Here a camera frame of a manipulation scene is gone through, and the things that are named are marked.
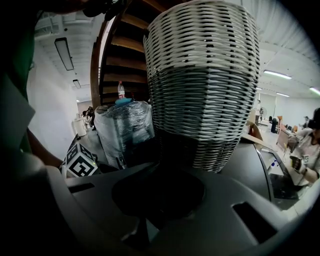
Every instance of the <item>wicker basket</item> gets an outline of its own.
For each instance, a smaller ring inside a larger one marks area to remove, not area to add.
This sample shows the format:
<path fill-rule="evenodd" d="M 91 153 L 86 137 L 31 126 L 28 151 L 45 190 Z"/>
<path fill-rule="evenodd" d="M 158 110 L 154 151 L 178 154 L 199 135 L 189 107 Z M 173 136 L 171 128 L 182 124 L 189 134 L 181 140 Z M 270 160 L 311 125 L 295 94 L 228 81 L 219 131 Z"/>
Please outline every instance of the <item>wicker basket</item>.
<path fill-rule="evenodd" d="M 143 38 L 152 117 L 166 160 L 219 172 L 239 143 L 259 77 L 252 16 L 193 0 L 160 14 Z"/>

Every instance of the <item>fluorescent light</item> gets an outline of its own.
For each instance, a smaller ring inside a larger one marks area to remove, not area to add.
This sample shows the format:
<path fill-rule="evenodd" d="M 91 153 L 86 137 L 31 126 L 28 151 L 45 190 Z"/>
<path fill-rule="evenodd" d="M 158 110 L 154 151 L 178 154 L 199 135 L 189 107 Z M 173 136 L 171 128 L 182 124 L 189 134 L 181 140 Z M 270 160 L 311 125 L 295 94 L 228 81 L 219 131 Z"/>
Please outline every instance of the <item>fluorescent light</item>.
<path fill-rule="evenodd" d="M 266 74 L 277 76 L 277 77 L 284 78 L 284 79 L 292 79 L 292 77 L 289 76 L 289 75 L 281 74 L 281 73 L 278 73 L 278 72 L 273 72 L 273 71 L 270 71 L 270 70 L 265 70 L 263 72 L 266 73 Z"/>
<path fill-rule="evenodd" d="M 70 52 L 69 52 L 69 47 L 68 47 L 68 42 L 66 37 L 62 38 L 57 38 L 54 41 L 56 50 L 59 53 L 59 56 L 63 62 L 63 65 L 66 70 L 74 70 L 74 64 L 72 63 Z"/>
<path fill-rule="evenodd" d="M 320 96 L 320 90 L 314 88 L 314 87 L 311 87 L 309 88 L 311 91 L 313 91 L 315 94 L 318 94 Z"/>
<path fill-rule="evenodd" d="M 75 87 L 77 87 L 78 89 L 81 88 L 81 85 L 80 85 L 80 83 L 79 83 L 79 80 L 75 79 L 75 80 L 73 80 L 73 83 L 74 83 Z"/>
<path fill-rule="evenodd" d="M 277 92 L 276 94 L 281 95 L 281 96 L 284 96 L 284 97 L 290 97 L 289 95 L 282 94 L 282 93 L 279 93 L 279 92 Z"/>

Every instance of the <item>cardboard box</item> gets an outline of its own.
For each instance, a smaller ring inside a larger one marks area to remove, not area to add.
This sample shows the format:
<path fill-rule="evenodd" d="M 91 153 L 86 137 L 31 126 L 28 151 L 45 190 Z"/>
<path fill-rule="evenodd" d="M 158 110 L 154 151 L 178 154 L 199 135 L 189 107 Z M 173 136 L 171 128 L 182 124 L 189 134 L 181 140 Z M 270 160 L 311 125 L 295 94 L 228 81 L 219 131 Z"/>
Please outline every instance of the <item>cardboard box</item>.
<path fill-rule="evenodd" d="M 251 109 L 248 121 L 255 123 L 255 121 L 256 121 L 256 110 L 255 109 Z"/>
<path fill-rule="evenodd" d="M 251 121 L 247 121 L 246 125 L 250 127 L 249 129 L 249 134 L 242 134 L 242 138 L 249 140 L 253 143 L 257 143 L 260 144 L 270 150 L 273 150 L 273 148 L 271 147 L 271 145 L 267 144 L 266 142 L 264 142 L 264 140 L 262 139 L 261 133 L 258 129 L 258 127 L 256 126 L 256 124 L 254 122 Z"/>

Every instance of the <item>plastic wrap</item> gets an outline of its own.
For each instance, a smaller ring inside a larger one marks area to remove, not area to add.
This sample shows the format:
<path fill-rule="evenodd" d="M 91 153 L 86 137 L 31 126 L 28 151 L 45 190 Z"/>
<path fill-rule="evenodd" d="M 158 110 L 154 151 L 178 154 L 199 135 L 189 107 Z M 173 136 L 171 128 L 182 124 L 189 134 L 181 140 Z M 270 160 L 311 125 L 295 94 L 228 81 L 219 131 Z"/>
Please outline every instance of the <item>plastic wrap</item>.
<path fill-rule="evenodd" d="M 144 101 L 97 108 L 94 126 L 109 164 L 123 166 L 123 153 L 155 136 L 151 107 Z"/>

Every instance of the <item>woman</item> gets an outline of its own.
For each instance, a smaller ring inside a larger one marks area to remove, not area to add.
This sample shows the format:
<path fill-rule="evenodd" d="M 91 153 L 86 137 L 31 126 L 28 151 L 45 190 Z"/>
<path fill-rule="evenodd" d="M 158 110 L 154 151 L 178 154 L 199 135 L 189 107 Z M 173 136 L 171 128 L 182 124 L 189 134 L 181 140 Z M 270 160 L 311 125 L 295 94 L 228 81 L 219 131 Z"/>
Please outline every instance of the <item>woman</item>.
<path fill-rule="evenodd" d="M 302 127 L 302 129 L 305 129 L 305 128 L 308 127 L 309 117 L 308 117 L 308 116 L 305 116 L 305 117 L 304 117 L 304 120 L 305 120 L 304 124 L 299 124 L 299 126 Z"/>
<path fill-rule="evenodd" d="M 309 127 L 298 132 L 299 144 L 290 156 L 289 168 L 294 185 L 304 187 L 313 184 L 320 174 L 320 108 L 314 111 Z"/>
<path fill-rule="evenodd" d="M 260 103 L 261 101 L 258 99 L 258 105 L 255 108 L 255 125 L 256 126 L 258 126 L 258 123 L 259 123 L 260 109 L 261 109 Z"/>

